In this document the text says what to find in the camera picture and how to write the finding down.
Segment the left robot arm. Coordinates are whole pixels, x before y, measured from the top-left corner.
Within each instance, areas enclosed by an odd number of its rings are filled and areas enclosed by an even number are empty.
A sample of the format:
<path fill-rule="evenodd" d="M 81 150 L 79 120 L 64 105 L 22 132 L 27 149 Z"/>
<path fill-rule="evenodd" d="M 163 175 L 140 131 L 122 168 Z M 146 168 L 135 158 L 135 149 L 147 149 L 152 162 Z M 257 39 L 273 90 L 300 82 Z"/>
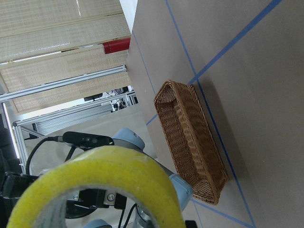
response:
<path fill-rule="evenodd" d="M 74 219 L 81 228 L 109 228 L 97 211 L 120 210 L 120 228 L 194 228 L 182 211 L 192 197 L 192 187 L 179 175 L 144 153 L 144 142 L 129 129 L 113 137 L 65 132 L 43 138 L 70 146 L 63 164 L 30 174 L 28 156 L 24 174 L 6 172 L 0 186 L 2 198 L 14 200 L 6 227 L 67 228 Z"/>

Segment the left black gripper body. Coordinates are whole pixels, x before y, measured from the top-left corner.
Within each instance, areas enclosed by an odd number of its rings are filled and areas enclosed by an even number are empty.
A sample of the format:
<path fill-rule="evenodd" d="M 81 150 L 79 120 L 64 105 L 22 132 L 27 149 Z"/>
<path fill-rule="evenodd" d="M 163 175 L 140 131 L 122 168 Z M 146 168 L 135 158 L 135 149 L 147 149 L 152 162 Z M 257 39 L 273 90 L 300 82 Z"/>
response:
<path fill-rule="evenodd" d="M 8 218 L 25 190 L 38 176 L 5 172 L 0 176 L 0 211 Z M 78 219 L 90 215 L 100 208 L 124 210 L 127 198 L 119 193 L 101 189 L 80 190 L 68 196 L 66 218 Z"/>

